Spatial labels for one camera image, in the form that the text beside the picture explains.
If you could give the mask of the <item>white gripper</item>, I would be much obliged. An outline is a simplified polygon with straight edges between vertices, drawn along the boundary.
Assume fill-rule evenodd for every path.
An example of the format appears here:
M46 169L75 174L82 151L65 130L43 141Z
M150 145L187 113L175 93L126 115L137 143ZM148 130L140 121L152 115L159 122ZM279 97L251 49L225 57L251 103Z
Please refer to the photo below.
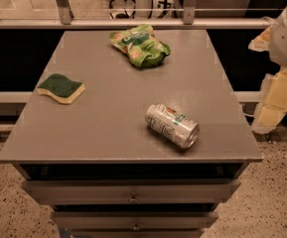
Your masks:
M259 102L251 125L253 132L268 134L287 113L287 7L272 27L266 28L250 41L248 48L255 52L268 52L270 59L282 65L275 75L266 74L260 87Z

